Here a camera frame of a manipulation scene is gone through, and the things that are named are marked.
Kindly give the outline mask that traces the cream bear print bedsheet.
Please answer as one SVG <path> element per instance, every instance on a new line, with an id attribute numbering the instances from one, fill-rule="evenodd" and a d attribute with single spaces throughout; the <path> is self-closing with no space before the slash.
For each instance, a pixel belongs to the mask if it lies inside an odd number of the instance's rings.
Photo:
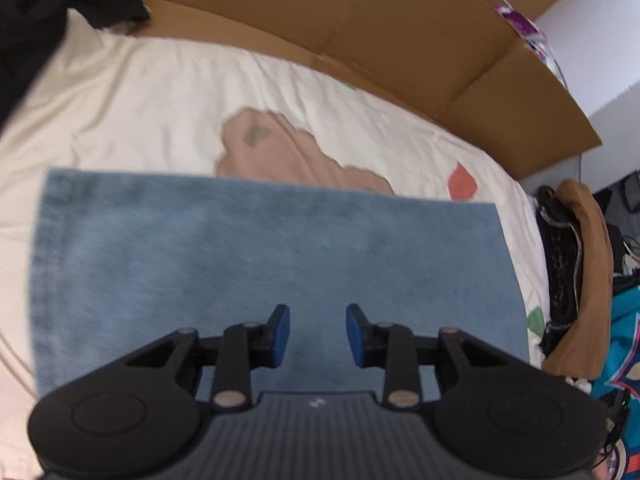
<path id="1" fill-rule="evenodd" d="M 399 195 L 496 205 L 539 364 L 548 275 L 532 198 L 479 148 L 309 68 L 247 50 L 99 32 L 70 12 L 66 36 L 1 133 L 1 474 L 32 479 L 35 400 L 27 267 L 52 166 L 212 176 L 222 129 L 250 116 L 309 133 L 329 160 Z"/>

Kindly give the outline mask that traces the purple white refill pouch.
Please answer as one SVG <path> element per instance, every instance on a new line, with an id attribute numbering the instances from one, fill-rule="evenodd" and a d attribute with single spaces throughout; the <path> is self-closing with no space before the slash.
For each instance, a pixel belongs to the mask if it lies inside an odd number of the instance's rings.
<path id="1" fill-rule="evenodd" d="M 504 18 L 548 67 L 554 63 L 554 57 L 548 46 L 548 40 L 537 25 L 510 6 L 494 6 L 494 10 Z"/>

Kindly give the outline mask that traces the brown cardboard sheet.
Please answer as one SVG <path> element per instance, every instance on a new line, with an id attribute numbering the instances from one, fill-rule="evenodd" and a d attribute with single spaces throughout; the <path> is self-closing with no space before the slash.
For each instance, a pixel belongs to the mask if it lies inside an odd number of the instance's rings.
<path id="1" fill-rule="evenodd" d="M 524 179 L 601 141 L 484 0 L 145 0 L 149 33 L 230 42 L 430 118 Z"/>

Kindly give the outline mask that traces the black garment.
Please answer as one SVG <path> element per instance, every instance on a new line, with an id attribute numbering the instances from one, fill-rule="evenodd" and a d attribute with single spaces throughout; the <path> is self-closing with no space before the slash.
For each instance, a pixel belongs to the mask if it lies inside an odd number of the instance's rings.
<path id="1" fill-rule="evenodd" d="M 96 29 L 116 32 L 150 19 L 142 0 L 1 0 L 2 124 L 62 44 L 70 10 Z"/>

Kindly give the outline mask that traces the blue patterned blanket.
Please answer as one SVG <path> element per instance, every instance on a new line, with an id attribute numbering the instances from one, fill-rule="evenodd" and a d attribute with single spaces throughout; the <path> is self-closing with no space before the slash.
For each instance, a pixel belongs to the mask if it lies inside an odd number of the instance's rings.
<path id="1" fill-rule="evenodd" d="M 613 297 L 611 342 L 591 395 L 610 411 L 614 429 L 605 448 L 612 479 L 639 478 L 639 287 Z"/>

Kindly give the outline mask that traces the blue denim pants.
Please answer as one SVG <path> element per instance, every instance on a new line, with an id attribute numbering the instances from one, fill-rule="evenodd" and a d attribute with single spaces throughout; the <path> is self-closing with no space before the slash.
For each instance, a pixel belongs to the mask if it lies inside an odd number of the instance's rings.
<path id="1" fill-rule="evenodd" d="M 245 180 L 53 169 L 29 313 L 46 394 L 174 330 L 204 336 L 291 310 L 256 391 L 382 388 L 345 310 L 434 336 L 456 326 L 526 359 L 525 304 L 495 206 Z"/>

